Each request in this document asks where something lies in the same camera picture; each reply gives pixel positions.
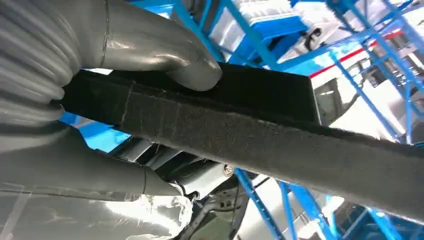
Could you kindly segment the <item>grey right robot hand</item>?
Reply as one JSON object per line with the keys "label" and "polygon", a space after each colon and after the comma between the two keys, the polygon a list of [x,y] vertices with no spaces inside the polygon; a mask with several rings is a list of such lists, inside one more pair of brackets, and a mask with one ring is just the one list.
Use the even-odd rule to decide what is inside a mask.
{"label": "grey right robot hand", "polygon": [[1,239],[175,237],[192,216],[182,189],[61,122],[64,86],[82,68],[161,71],[201,92],[222,76],[192,33],[122,0],[1,1]]}

